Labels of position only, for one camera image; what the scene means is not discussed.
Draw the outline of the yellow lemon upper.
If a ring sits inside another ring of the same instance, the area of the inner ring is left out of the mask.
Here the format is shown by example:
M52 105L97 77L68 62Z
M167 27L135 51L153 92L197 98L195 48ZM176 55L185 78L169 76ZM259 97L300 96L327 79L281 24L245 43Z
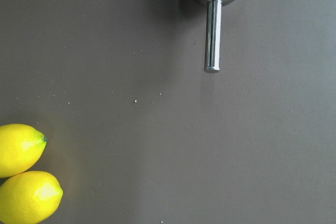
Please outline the yellow lemon upper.
M20 174L41 157L47 139L40 131L25 124L1 126L1 178Z

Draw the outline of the yellow lemon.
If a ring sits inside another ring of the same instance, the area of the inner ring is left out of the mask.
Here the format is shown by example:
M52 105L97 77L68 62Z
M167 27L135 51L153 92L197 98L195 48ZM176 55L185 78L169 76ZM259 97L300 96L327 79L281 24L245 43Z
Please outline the yellow lemon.
M48 172L15 175L1 185L2 223L40 223L58 208L63 189Z
M40 131L25 124L1 126L1 178L20 174L41 157L47 139Z

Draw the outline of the yellow lemon lower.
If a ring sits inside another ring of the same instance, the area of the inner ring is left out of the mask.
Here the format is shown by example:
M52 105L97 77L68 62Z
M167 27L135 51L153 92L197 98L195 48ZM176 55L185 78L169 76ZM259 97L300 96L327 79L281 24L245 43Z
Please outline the yellow lemon lower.
M58 208L63 189L48 172L15 175L1 185L2 223L40 223Z

